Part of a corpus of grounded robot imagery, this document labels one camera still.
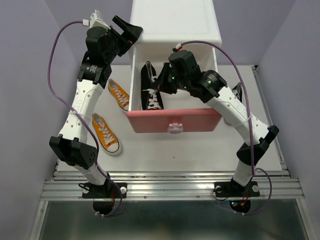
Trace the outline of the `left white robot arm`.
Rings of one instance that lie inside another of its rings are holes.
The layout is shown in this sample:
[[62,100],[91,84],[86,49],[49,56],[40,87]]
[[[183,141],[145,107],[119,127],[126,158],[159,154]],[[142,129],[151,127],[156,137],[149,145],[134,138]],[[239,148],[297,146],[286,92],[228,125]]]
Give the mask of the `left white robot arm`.
[[107,25],[97,13],[93,13],[89,20],[80,21],[80,24],[89,27],[85,39],[87,50],[77,74],[73,102],[69,104],[54,94],[69,108],[69,113],[58,135],[51,136],[49,140],[49,146],[57,158],[81,172],[94,185],[94,191],[100,197],[111,193],[110,176],[98,164],[99,146],[87,144],[88,134],[93,133],[89,123],[112,73],[113,60],[124,55],[143,32],[142,27],[132,25],[117,15],[112,21],[122,33]]

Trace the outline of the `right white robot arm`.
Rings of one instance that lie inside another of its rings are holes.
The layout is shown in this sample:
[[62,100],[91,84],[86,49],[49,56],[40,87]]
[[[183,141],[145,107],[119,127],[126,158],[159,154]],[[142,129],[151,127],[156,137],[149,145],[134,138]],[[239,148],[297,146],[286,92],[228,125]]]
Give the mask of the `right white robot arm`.
[[248,105],[234,95],[225,79],[215,70],[201,71],[195,56],[188,50],[172,53],[159,76],[151,77],[151,87],[167,94],[187,91],[217,111],[240,134],[244,143],[236,153],[238,164],[230,189],[235,195],[246,192],[253,177],[252,167],[266,153],[279,128],[268,126],[251,114]]

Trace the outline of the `black sneaker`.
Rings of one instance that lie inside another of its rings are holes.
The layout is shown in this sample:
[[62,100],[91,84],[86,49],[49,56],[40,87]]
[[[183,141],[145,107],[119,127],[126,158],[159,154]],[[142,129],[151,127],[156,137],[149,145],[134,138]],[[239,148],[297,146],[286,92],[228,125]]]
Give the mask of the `black sneaker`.
[[140,71],[141,107],[144,111],[164,109],[160,92],[152,88],[156,79],[156,70],[151,62],[147,61]]
[[232,93],[235,95],[235,97],[242,102],[243,98],[243,90],[242,90],[242,83],[238,82],[235,87],[232,88]]

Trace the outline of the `bunny knob drawer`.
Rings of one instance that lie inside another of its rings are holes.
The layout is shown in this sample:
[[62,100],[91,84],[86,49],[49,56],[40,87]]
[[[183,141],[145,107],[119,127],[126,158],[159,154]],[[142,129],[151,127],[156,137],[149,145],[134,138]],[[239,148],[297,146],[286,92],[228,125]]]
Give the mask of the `bunny knob drawer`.
[[170,123],[167,132],[170,134],[180,134],[184,131],[182,123]]

